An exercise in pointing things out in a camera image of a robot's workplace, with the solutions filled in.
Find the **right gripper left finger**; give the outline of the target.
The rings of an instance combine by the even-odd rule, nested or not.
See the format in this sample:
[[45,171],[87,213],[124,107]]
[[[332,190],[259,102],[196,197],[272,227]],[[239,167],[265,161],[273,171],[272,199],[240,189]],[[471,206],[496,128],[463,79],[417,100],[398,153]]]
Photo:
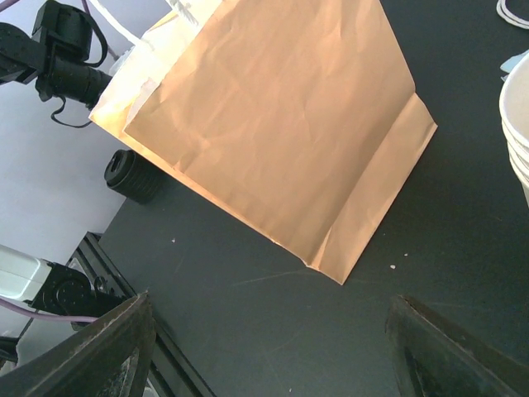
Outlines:
[[142,396],[156,339],[138,294],[36,359],[1,377],[2,396]]

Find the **left black lid stack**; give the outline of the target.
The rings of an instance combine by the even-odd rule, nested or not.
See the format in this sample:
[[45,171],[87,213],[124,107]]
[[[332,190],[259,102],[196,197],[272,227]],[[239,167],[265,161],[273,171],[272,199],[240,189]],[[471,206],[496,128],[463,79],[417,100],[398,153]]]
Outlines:
[[153,199],[164,172],[133,150],[116,151],[104,171],[107,187],[139,204]]

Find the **white paper cup stack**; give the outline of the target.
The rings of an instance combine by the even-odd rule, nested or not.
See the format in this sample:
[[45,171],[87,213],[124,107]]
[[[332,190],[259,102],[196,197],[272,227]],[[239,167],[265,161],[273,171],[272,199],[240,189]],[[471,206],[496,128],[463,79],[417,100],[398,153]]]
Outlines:
[[528,202],[528,53],[505,79],[498,108],[509,163]]

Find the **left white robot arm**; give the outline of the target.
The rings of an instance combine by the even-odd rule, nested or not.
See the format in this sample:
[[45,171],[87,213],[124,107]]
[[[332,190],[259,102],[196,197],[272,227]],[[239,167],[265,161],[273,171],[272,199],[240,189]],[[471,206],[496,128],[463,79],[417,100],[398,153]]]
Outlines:
[[[86,7],[46,1],[31,34],[1,25],[1,83],[36,84],[41,101],[73,100],[93,109],[110,76],[99,70],[108,44]],[[119,304],[92,291],[81,272],[1,248],[1,305],[32,319],[92,323]]]

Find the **orange paper bag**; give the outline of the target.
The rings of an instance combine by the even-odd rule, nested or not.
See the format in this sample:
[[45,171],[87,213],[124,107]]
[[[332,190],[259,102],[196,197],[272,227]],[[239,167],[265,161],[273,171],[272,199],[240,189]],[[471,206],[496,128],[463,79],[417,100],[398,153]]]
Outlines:
[[176,1],[91,120],[344,283],[432,138],[378,1]]

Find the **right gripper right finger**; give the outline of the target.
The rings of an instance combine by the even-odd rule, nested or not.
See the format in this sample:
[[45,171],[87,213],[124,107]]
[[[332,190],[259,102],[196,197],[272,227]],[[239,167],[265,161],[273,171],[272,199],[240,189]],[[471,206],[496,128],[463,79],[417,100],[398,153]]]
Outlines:
[[409,296],[392,298],[385,333],[401,396],[527,396],[528,367]]

